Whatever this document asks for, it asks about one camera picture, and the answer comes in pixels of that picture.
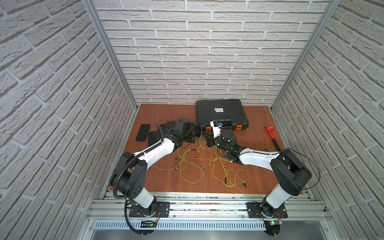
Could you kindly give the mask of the black smartphone blue edge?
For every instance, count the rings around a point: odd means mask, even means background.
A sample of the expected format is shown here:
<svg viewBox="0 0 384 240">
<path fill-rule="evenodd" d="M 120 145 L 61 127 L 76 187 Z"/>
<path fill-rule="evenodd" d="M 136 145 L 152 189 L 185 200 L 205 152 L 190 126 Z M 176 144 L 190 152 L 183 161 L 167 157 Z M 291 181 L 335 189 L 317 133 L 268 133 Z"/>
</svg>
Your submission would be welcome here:
<svg viewBox="0 0 384 240">
<path fill-rule="evenodd" d="M 195 125 L 194 136 L 199 138 L 202 135 L 202 126 Z"/>
</svg>

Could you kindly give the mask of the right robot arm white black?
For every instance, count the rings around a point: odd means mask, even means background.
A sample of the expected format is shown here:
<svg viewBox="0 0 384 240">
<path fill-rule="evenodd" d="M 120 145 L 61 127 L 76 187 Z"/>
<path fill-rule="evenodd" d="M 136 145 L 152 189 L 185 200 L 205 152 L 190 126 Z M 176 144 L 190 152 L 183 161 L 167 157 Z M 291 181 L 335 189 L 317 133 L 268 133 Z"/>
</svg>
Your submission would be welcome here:
<svg viewBox="0 0 384 240">
<path fill-rule="evenodd" d="M 236 136 L 230 130 L 217 134 L 207 132 L 203 136 L 208 147 L 222 150 L 232 163 L 264 168 L 275 174 L 278 184 L 258 206 L 266 218 L 281 218 L 283 204 L 292 196 L 298 196 L 312 178 L 311 171 L 291 150 L 262 152 L 245 148 L 237 143 Z"/>
</svg>

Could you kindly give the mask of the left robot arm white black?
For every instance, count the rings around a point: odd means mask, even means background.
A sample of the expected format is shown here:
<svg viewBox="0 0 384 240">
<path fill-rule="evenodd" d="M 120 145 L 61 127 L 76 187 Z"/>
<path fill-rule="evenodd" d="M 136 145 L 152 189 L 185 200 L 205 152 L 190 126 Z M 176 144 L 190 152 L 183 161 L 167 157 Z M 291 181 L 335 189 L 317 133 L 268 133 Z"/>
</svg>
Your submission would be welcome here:
<svg viewBox="0 0 384 240">
<path fill-rule="evenodd" d="M 159 140 L 144 150 L 122 154 L 110 178 L 113 197 L 138 205 L 148 217 L 157 210 L 157 198 L 145 188 L 147 170 L 185 142 L 192 144 L 202 135 L 202 127 L 185 118 L 178 119 L 167 133 L 159 124 L 156 126 Z"/>
</svg>

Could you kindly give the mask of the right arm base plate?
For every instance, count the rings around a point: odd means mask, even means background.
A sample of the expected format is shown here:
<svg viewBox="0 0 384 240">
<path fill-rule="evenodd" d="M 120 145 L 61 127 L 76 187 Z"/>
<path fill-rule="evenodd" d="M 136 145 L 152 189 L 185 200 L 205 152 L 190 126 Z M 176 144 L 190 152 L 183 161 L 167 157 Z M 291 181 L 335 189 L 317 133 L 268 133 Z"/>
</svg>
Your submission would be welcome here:
<svg viewBox="0 0 384 240">
<path fill-rule="evenodd" d="M 285 205 L 274 209 L 267 202 L 248 202 L 246 203 L 247 213 L 250 219 L 286 219 L 288 213 Z"/>
</svg>

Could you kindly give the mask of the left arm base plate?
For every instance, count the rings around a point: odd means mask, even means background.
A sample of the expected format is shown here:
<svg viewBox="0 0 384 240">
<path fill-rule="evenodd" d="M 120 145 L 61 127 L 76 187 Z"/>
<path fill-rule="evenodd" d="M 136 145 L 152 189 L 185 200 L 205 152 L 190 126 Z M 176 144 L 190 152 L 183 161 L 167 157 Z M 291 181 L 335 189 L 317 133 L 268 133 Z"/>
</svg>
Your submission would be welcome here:
<svg viewBox="0 0 384 240">
<path fill-rule="evenodd" d="M 151 204 L 149 208 L 140 205 L 130 207 L 129 217 L 131 218 L 167 218 L 170 211 L 170 202 L 156 202 Z"/>
</svg>

